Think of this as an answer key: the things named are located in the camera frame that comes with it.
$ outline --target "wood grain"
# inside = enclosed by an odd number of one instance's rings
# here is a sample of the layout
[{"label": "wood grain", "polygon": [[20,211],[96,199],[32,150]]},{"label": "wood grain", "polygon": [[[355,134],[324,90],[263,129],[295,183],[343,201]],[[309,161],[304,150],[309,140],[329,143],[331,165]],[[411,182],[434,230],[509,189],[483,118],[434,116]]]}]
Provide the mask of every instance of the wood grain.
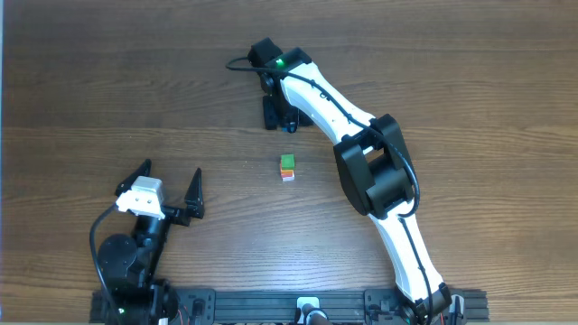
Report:
[{"label": "wood grain", "polygon": [[[88,319],[89,227],[145,158],[175,203],[204,173],[205,219],[175,228],[161,262],[173,283],[394,285],[330,142],[264,130],[258,79],[223,68],[265,36],[401,124],[448,284],[488,291],[493,320],[575,320],[577,16],[565,0],[5,0],[3,320]],[[133,223],[115,215],[98,238]]]}]

